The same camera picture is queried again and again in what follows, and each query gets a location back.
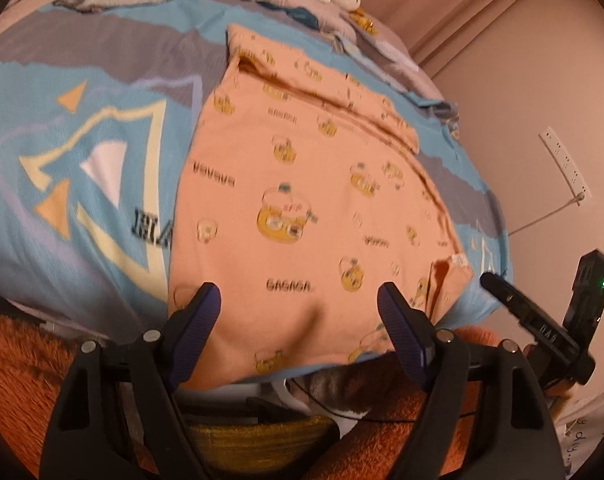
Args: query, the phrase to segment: wall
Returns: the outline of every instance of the wall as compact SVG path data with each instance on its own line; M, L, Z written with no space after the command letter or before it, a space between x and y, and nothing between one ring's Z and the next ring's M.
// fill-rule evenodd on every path
M435 78L460 105L462 143L502 202L512 231L572 194L538 134L551 126L591 189L511 237L515 283L562 321L579 257L604 252L604 11L595 0L518 0ZM506 310L486 325L524 344ZM592 352L604 387L604 316Z

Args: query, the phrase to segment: blue gripper pad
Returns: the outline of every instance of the blue gripper pad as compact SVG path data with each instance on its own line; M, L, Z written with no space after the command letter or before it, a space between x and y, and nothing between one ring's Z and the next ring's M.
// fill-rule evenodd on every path
M162 333L162 353L170 363L164 380L170 392L187 381L220 315L222 298L213 283L204 283L188 306L175 312Z
M378 288L378 312L404 373L427 389L436 352L433 325L422 311L409 306L391 282Z

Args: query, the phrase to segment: blue and gray bedding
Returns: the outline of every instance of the blue and gray bedding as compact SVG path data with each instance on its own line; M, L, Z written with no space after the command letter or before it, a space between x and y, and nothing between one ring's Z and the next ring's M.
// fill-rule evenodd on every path
M394 102L476 272L441 325L492 312L477 278L511 277L500 207L435 104L394 91L290 14L241 0L45 6L0 35L0 295L118 341L162 325L178 178L239 23Z

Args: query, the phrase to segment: screw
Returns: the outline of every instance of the screw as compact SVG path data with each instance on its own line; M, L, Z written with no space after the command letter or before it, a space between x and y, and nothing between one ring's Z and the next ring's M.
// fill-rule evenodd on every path
M96 348L97 345L95 344L95 341L85 341L84 343L82 343L82 346L80 346L80 350L83 354L90 354Z
M160 339L161 336L162 334L159 330L147 330L146 332L144 332L142 339L144 339L144 341L146 341L147 343L154 343L155 341Z
M520 349L518 344L515 341L512 341L510 339L505 339L502 342L502 348L504 348L510 354L515 354L515 352L517 352Z
M435 337L437 337L443 343L450 343L455 339L455 334L451 332L451 330L447 330L443 328L442 330L438 330Z

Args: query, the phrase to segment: electrical socket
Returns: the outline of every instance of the electrical socket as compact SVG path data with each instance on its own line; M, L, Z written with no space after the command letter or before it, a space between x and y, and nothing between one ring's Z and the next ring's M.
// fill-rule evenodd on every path
M584 199L578 202L578 205L580 205L584 200L591 196L591 192L580 174L580 170L578 170L578 167L571 158L571 155L551 127L540 134L540 139L542 139L542 142L544 142L549 153L551 153L557 167L560 168L567 184L571 188L573 196L577 197L580 193L584 193Z

